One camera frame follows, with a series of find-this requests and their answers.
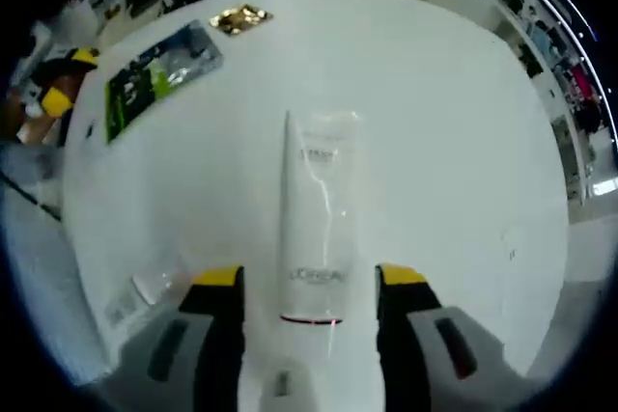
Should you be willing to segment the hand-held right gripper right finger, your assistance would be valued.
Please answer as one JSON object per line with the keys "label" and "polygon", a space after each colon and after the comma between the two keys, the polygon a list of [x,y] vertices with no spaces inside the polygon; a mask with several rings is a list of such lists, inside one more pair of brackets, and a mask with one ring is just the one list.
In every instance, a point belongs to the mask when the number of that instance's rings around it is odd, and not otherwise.
{"label": "hand-held right gripper right finger", "polygon": [[377,349],[388,411],[514,411],[535,383],[504,346],[463,310],[440,303],[408,266],[376,267]]}

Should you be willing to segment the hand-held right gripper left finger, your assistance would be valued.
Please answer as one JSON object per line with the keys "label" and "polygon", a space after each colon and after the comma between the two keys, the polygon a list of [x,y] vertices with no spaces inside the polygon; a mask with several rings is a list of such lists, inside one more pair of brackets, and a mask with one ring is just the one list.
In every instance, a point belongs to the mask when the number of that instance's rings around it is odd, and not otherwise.
{"label": "hand-held right gripper left finger", "polygon": [[244,268],[211,268],[121,351],[117,411],[237,411],[245,350]]}

